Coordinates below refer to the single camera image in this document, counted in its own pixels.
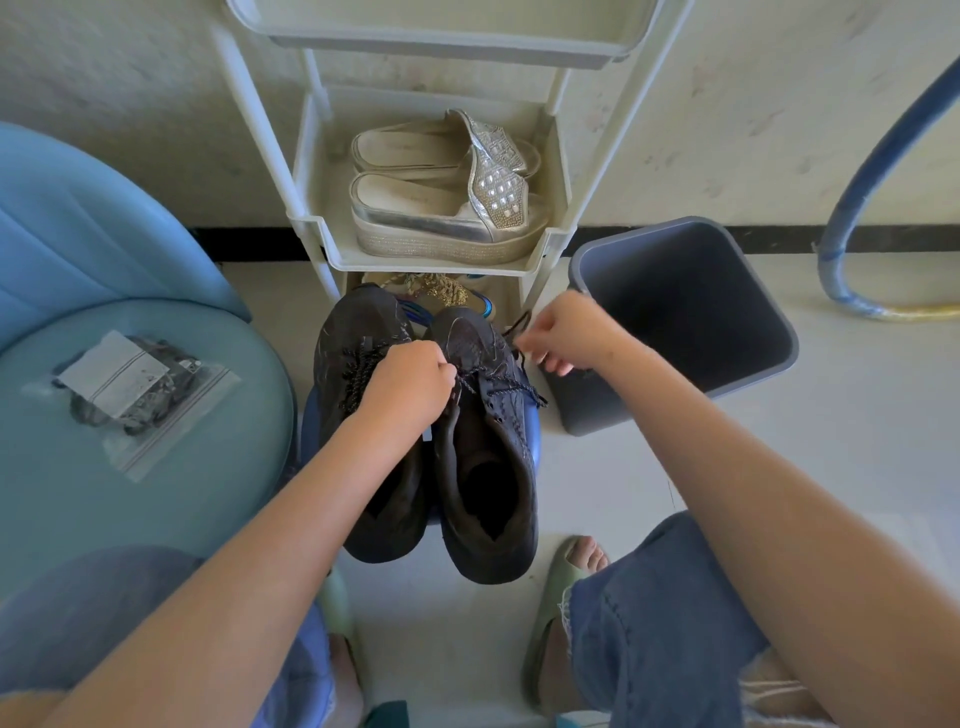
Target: shoe rack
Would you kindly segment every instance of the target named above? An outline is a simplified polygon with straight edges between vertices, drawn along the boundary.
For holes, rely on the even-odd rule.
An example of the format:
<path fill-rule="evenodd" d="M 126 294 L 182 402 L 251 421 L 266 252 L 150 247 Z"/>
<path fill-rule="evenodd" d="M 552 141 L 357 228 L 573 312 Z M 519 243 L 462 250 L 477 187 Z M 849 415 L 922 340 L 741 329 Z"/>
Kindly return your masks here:
<path fill-rule="evenodd" d="M 222 12 L 210 14 L 209 30 L 233 98 L 331 300 L 366 271 L 495 276 L 488 295 L 502 312 L 498 322 L 508 325 L 536 304 L 692 5 L 693 0 L 226 0 Z M 292 169 L 236 33 L 266 35 L 300 54 L 304 90 Z M 545 103 L 498 101 L 325 85 L 315 48 L 525 62 L 557 70 Z M 634 69 L 571 190 L 557 125 L 571 69 L 599 69 L 634 49 Z M 348 198 L 354 174 L 350 140 L 375 127 L 439 119 L 451 108 L 502 126 L 540 149 L 542 166 L 530 181 L 531 191 L 552 204 L 553 215 L 537 247 L 525 258 L 489 267 L 360 250 Z"/>

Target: shoelace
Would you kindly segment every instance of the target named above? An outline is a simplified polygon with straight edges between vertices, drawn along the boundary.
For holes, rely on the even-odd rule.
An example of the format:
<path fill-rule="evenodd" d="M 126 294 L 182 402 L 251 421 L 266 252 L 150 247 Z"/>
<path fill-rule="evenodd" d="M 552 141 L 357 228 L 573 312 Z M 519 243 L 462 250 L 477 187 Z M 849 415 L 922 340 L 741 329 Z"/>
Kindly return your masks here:
<path fill-rule="evenodd" d="M 363 393 L 367 390 L 367 385 L 370 384 L 373 370 L 387 355 L 387 349 L 394 343 L 395 341 L 384 341 L 374 344 L 369 336 L 365 336 L 363 343 L 357 349 L 344 349 L 344 356 L 353 357 L 353 360 L 348 361 L 344 369 L 347 392 L 344 395 L 344 400 L 340 403 L 341 408 L 348 415 L 352 415 L 360 407 L 360 400 L 363 399 Z"/>
<path fill-rule="evenodd" d="M 531 317 L 532 317 L 532 314 L 530 311 L 524 311 L 522 314 L 520 314 L 520 317 L 511 326 L 508 326 L 503 331 L 503 339 L 504 341 L 507 342 L 507 345 L 510 347 L 511 354 L 519 360 L 521 369 L 526 366 L 526 363 L 527 363 L 526 357 L 523 355 L 523 352 L 514 348 L 514 339 L 518 334 L 522 333 L 527 328 L 527 326 L 529 326 Z M 479 396 L 479 392 L 477 392 L 477 390 L 473 387 L 473 385 L 470 384 L 470 382 L 468 381 L 468 377 L 478 376 L 482 374 L 483 371 L 484 371 L 483 367 L 474 367 L 473 369 L 470 369 L 470 370 L 458 370 L 457 381 L 459 381 L 460 385 L 464 387 L 464 389 L 466 389 L 468 392 L 471 392 L 472 394 Z M 549 404 L 549 402 L 546 400 L 546 397 L 544 397 L 540 392 L 538 392 L 537 389 L 532 384 L 522 382 L 519 379 L 513 378 L 512 376 L 486 375 L 486 377 L 490 381 L 495 381 L 500 384 L 503 384 L 502 387 L 499 387 L 493 390 L 496 394 L 500 394 L 501 392 L 514 392 L 514 391 L 525 392 L 527 395 L 530 396 L 530 399 L 533 400 L 537 408 L 542 408 L 547 406 L 547 404 Z"/>
<path fill-rule="evenodd" d="M 458 369 L 457 370 L 457 381 L 460 382 L 460 386 L 466 389 L 468 392 L 480 396 L 480 393 L 477 391 L 477 388 L 470 383 L 470 379 L 474 376 L 479 376 L 485 373 L 484 367 L 474 367 L 473 369 Z M 549 402 L 546 398 L 536 390 L 532 384 L 527 384 L 522 382 L 519 379 L 515 379 L 512 376 L 505 375 L 492 375 L 484 374 L 486 379 L 490 381 L 495 381 L 502 384 L 502 387 L 497 387 L 493 389 L 494 394 L 504 394 L 507 392 L 525 392 L 530 396 L 530 399 L 533 400 L 537 408 L 545 407 Z"/>
<path fill-rule="evenodd" d="M 512 345 L 514 337 L 527 328 L 527 325 L 530 323 L 530 317 L 531 314 L 527 311 L 523 313 L 512 326 L 507 327 L 503 334 L 504 340 L 510 342 Z M 363 343 L 357 349 L 344 349 L 345 356 L 353 357 L 352 361 L 349 361 L 344 369 L 344 380 L 347 382 L 347 392 L 343 402 L 341 402 L 341 407 L 348 415 L 353 414 L 360 407 L 360 400 L 363 399 L 363 393 L 370 383 L 373 370 L 376 369 L 376 365 L 383 360 L 383 357 L 387 355 L 387 349 L 395 343 L 396 341 L 392 340 L 375 344 L 370 337 L 364 337 Z M 523 353 L 518 352 L 512 346 L 511 353 L 519 358 L 520 366 L 523 367 L 526 363 Z M 475 376 L 484 374 L 485 371 L 484 367 L 474 367 L 469 370 L 458 369 L 457 381 L 460 382 L 460 385 L 468 392 L 479 396 L 480 393 L 477 387 L 474 387 L 470 380 Z M 492 390 L 495 394 L 524 392 L 530 397 L 537 408 L 542 408 L 549 404 L 546 398 L 538 392 L 532 384 L 520 381 L 512 376 L 495 374 L 484 374 L 484 376 L 489 381 L 502 385 Z"/>

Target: foot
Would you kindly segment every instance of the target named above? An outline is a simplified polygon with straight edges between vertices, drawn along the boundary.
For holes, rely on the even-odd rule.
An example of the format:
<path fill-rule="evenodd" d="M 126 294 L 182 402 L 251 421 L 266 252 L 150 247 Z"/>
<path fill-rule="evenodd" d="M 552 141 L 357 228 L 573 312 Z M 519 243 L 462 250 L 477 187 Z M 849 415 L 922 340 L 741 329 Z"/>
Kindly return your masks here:
<path fill-rule="evenodd" d="M 336 704 L 322 728 L 357 728 L 363 720 L 364 703 L 356 667 L 350 657 L 347 640 L 342 635 L 330 635 L 329 639 Z"/>
<path fill-rule="evenodd" d="M 595 574 L 610 565 L 607 554 L 590 536 L 581 536 L 566 560 L 589 574 Z M 580 696 L 574 682 L 569 651 L 563 622 L 554 619 L 547 634 L 538 680 L 540 704 L 546 715 L 589 710 L 589 705 Z"/>

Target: sneaker sole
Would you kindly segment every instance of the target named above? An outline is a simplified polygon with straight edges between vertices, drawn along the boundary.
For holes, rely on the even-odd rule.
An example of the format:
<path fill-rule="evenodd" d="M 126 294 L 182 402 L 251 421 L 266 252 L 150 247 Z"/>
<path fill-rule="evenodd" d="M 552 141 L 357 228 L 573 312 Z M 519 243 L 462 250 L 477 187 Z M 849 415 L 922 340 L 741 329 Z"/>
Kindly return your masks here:
<path fill-rule="evenodd" d="M 384 257 L 427 257 L 471 265 L 512 263 L 534 251 L 543 228 L 502 243 L 472 243 L 431 232 L 392 228 L 361 220 L 353 214 L 357 245 L 370 255 Z"/>

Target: blue chair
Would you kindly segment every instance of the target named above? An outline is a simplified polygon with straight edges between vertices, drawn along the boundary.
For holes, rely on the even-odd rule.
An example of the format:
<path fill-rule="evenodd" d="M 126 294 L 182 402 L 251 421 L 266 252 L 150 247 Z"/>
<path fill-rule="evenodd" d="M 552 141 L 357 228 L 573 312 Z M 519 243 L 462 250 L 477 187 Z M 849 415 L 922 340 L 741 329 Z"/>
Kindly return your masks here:
<path fill-rule="evenodd" d="M 271 497 L 294 464 L 297 408 L 250 319 L 143 190 L 0 124 L 0 599 L 105 546 L 209 556 Z M 240 378 L 138 481 L 111 465 L 101 428 L 71 416 L 67 394 L 38 394 L 112 330 L 165 339 Z"/>

